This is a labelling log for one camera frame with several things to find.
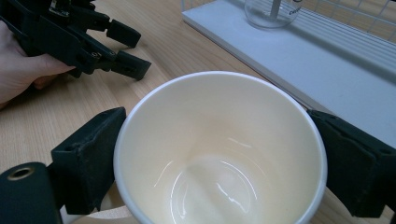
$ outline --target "finger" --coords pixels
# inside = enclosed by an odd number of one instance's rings
[[[46,76],[46,77],[39,77],[34,82],[33,85],[36,89],[42,90],[46,88],[53,79],[55,79],[58,75]]]
[[[23,64],[25,71],[31,73],[35,78],[57,75],[65,73],[75,68],[68,66],[65,63],[51,57],[48,54],[43,54],[35,57],[24,58]]]
[[[3,21],[0,21],[0,38],[5,38],[8,36],[11,32],[9,31],[8,27]]]

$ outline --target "screw hole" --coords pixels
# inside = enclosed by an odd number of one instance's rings
[[[100,57],[101,57],[101,54],[100,54],[100,53],[98,53],[98,52],[92,52],[92,53],[91,53],[91,56],[92,56],[93,58],[96,58],[96,59],[98,59],[98,58],[100,58]]]
[[[23,167],[21,169],[16,170],[12,174],[8,176],[8,180],[17,181],[26,178],[35,172],[35,168],[33,167]]]
[[[335,115],[330,115],[330,119],[339,119],[339,118],[336,117]]]
[[[65,149],[64,149],[64,151],[73,151],[73,147],[66,147]]]
[[[131,68],[131,67],[123,67],[122,69],[126,73],[135,73],[136,72],[136,69],[135,68]]]

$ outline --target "wooden table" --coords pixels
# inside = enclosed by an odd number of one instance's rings
[[[60,76],[43,91],[28,90],[0,111],[0,172],[28,161],[51,163],[50,151],[96,114],[124,106],[129,112],[154,88],[186,74],[225,70],[254,77],[256,72],[181,19],[179,0],[98,0],[97,11],[142,34],[135,49],[90,32],[111,49],[125,50],[152,62],[140,81],[112,72],[95,71],[79,79]],[[329,190],[311,223],[389,223],[386,208],[380,219],[352,217]],[[128,216],[125,208],[99,216]]]

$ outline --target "cup rim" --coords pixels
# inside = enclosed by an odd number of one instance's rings
[[[316,192],[314,194],[314,197],[313,197],[311,203],[309,204],[309,206],[306,207],[305,212],[300,216],[300,218],[297,220],[296,223],[308,222],[312,218],[312,216],[317,212],[318,207],[321,202],[321,199],[323,198],[324,191],[326,189],[327,173],[328,173],[326,151],[325,151],[325,147],[323,145],[323,141],[321,139],[321,136],[320,136],[317,126],[315,125],[314,121],[309,117],[309,115],[307,114],[305,109],[296,100],[294,100],[290,95],[288,95],[287,93],[282,91],[280,88],[276,87],[275,85],[273,85],[265,80],[259,79],[257,77],[253,77],[253,76],[249,76],[249,75],[245,75],[245,74],[241,74],[241,73],[227,72],[227,71],[198,72],[198,73],[192,73],[192,74],[188,74],[188,75],[185,75],[182,77],[174,78],[170,81],[163,83],[159,87],[155,88],[153,91],[149,92],[131,110],[131,112],[127,116],[126,120],[123,122],[122,127],[120,128],[119,136],[118,136],[118,139],[117,139],[117,142],[115,145],[114,159],[113,159],[114,175],[115,175],[117,187],[118,187],[120,196],[123,199],[125,205],[128,207],[128,209],[131,211],[132,215],[140,223],[152,223],[152,221],[143,213],[143,211],[139,208],[139,206],[129,196],[128,190],[125,186],[126,184],[123,181],[122,176],[121,176],[121,168],[120,168],[120,163],[119,163],[120,157],[121,157],[121,146],[120,145],[121,145],[122,139],[125,137],[126,129],[129,126],[131,119],[134,117],[134,114],[139,110],[139,108],[142,106],[142,104],[144,104],[152,95],[154,95],[158,91],[172,85],[175,82],[179,82],[180,80],[184,80],[184,79],[192,78],[192,77],[213,76],[213,75],[235,76],[235,77],[248,78],[248,79],[251,79],[254,81],[258,81],[261,84],[267,86],[268,88],[273,89],[274,91],[276,91],[277,93],[279,93],[283,97],[285,97],[291,104],[293,104],[298,109],[298,112],[309,123],[309,127],[312,129],[312,132],[313,132],[315,139],[317,140],[317,143],[318,143],[318,154],[319,154],[319,163],[320,163],[319,180],[318,180]]]

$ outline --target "cup bottom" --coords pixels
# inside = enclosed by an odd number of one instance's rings
[[[274,29],[284,27],[290,24],[294,18],[285,17],[285,16],[278,16],[277,18],[273,19],[269,15],[266,15],[262,12],[258,13],[251,13],[247,20],[249,24],[258,29]]]
[[[262,204],[244,171],[216,157],[190,164],[172,187],[175,223],[262,223]]]

